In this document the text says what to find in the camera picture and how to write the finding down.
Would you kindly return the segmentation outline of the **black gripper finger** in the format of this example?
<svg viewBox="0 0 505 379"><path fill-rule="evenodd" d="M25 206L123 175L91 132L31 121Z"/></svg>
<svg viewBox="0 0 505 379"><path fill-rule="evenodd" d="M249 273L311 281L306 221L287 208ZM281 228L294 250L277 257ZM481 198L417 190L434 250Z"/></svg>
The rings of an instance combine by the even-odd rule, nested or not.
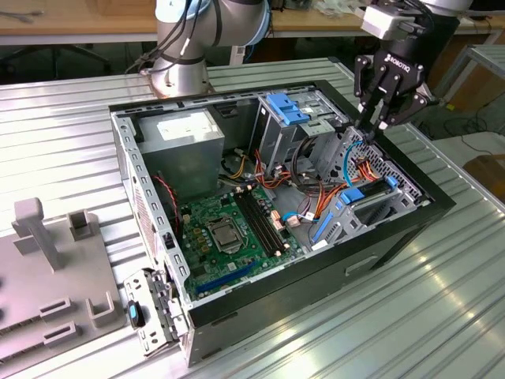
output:
<svg viewBox="0 0 505 379"><path fill-rule="evenodd" d="M373 58L366 55L356 57L354 95L359 99L360 114L355 128L364 134L364 138L375 138L380 123L387 117L390 93L385 82L389 71L389 59L385 54L375 54Z"/></svg>
<svg viewBox="0 0 505 379"><path fill-rule="evenodd" d="M382 134L389 126L403 124L428 106L429 88L426 84L421 84L412 93L396 96L390 103L386 103L384 99L378 119L370 131L370 138L374 139Z"/></svg>

